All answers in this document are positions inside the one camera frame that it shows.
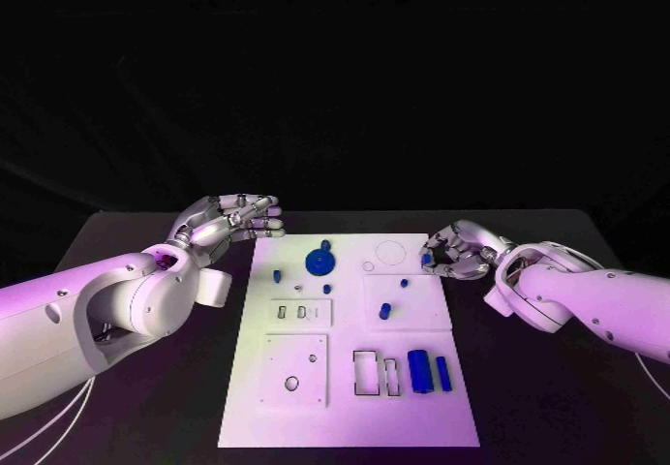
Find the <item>dark table surface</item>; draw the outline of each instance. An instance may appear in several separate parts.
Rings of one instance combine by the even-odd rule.
[[[176,213],[95,214],[58,270],[163,242],[175,218]],[[461,218],[516,243],[554,240],[618,267],[577,210],[284,214],[290,233],[433,234]],[[235,278],[225,308],[196,305],[179,331],[98,376],[87,409],[46,463],[670,463],[670,402],[633,354],[577,321],[548,334],[516,316],[505,318],[482,300],[490,276],[443,280],[480,449],[219,449],[252,249],[252,242],[235,244],[214,266]],[[670,367],[654,361],[649,367],[670,387]],[[0,421],[0,451],[46,423],[77,391]],[[7,464],[42,456],[75,410]]]

